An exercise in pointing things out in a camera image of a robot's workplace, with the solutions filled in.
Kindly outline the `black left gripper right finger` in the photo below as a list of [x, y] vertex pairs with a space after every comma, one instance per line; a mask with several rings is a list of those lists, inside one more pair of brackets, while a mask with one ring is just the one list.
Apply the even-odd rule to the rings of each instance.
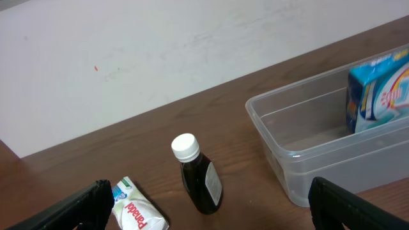
[[407, 221], [322, 177], [312, 180], [308, 200], [316, 230], [408, 230]]

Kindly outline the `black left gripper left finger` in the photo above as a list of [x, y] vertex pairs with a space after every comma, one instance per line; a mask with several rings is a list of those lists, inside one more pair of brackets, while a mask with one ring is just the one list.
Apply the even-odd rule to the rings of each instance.
[[97, 180], [85, 189], [53, 204], [9, 230], [104, 230], [114, 198], [109, 180]]

